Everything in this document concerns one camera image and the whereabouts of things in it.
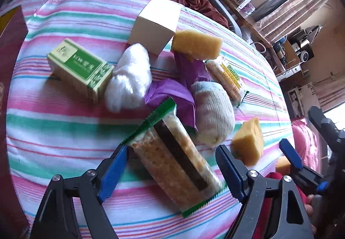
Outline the plain white cardboard box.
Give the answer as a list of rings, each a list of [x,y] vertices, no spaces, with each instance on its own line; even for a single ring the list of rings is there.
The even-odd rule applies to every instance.
[[[138,14],[128,44],[141,44],[159,55],[174,36],[182,5],[171,0],[151,0]]]

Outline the yellow sponge block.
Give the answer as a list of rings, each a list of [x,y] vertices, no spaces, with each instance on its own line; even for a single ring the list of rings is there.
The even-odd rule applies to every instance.
[[[172,40],[171,51],[196,60],[214,60],[220,55],[223,40],[195,30],[179,30]]]

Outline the dark red storage box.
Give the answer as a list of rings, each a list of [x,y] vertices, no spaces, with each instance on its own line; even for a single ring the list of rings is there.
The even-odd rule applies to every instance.
[[[1,15],[1,238],[22,238],[29,228],[12,182],[6,143],[9,89],[27,32],[20,6]]]

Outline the grey rolled sock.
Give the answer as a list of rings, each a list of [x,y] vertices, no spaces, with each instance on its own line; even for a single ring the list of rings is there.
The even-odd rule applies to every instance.
[[[234,110],[227,92],[216,82],[199,81],[190,87],[195,101],[196,140],[210,148],[222,144],[233,132]]]

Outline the pink curtain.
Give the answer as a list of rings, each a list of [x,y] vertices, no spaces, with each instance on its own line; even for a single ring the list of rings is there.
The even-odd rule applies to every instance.
[[[268,42],[274,43],[293,32],[327,1],[287,0],[275,11],[256,21],[256,26]]]

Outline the pink quilt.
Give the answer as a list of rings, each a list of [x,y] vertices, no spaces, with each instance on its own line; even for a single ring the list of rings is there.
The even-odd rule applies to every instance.
[[[302,163],[321,173],[318,135],[310,129],[306,118],[295,119],[291,125],[295,149],[301,157]]]

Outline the green cream carton box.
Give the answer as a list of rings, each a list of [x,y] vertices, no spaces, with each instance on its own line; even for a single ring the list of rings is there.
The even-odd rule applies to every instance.
[[[69,38],[47,54],[52,73],[94,103],[103,97],[114,66]]]

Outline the Weidan cracker pack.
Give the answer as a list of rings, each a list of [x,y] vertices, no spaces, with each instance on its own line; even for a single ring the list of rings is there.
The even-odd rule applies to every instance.
[[[232,105],[239,107],[249,91],[230,61],[220,55],[215,60],[206,60],[205,66],[211,77],[223,86]]]

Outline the small yellow sponge piece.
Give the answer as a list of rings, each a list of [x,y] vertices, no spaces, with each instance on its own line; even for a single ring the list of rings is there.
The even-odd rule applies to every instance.
[[[275,165],[275,171],[281,175],[289,175],[291,170],[291,164],[287,157],[280,156]]]

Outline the striped bed sheet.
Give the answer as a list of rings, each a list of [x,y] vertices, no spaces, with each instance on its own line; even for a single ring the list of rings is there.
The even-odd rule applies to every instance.
[[[53,175],[69,178],[96,168],[150,114],[147,108],[111,113],[103,103],[79,96],[52,75],[47,54],[69,38],[117,63],[137,15],[149,1],[13,0],[1,8],[6,13],[20,6],[28,29],[9,89],[6,146],[16,194],[30,222]],[[234,111],[236,127],[259,118],[265,143],[256,170],[262,175],[273,172],[280,140],[292,139],[293,133],[271,66],[236,34],[192,9],[181,9],[178,27],[222,38],[222,55],[249,90]],[[222,238],[240,203],[224,191],[183,218],[131,155],[104,208],[120,238]]]

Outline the purple small box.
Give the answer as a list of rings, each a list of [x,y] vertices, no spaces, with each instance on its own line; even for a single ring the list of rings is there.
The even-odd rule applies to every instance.
[[[251,4],[251,2],[249,2],[240,10],[240,13],[245,15],[251,15],[255,11],[255,9],[256,8]]]

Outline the yellow sponge wedge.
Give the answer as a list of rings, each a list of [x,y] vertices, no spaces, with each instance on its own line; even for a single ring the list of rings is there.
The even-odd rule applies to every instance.
[[[246,166],[255,166],[263,155],[264,138],[258,117],[244,122],[230,144],[231,152]]]

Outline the large cracker pack green ends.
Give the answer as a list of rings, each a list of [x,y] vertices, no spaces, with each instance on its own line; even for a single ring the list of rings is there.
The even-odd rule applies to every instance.
[[[188,217],[225,184],[196,149],[176,111],[173,99],[165,99],[122,144],[133,148],[182,216]]]

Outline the purple snack packet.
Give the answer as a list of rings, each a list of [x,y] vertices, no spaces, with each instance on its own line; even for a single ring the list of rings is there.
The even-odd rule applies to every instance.
[[[196,106],[190,88],[195,82],[210,81],[210,75],[202,60],[179,52],[174,54],[174,60],[179,80],[167,78],[153,81],[145,94],[144,102],[148,107],[156,108],[166,98],[172,98],[177,105],[177,116],[182,124],[197,129]]]

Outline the white rolled sock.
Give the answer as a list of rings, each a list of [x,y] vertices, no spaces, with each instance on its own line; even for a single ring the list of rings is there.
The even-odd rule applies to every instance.
[[[129,46],[121,56],[105,91],[105,105],[110,112],[143,106],[152,83],[150,59],[139,43]]]

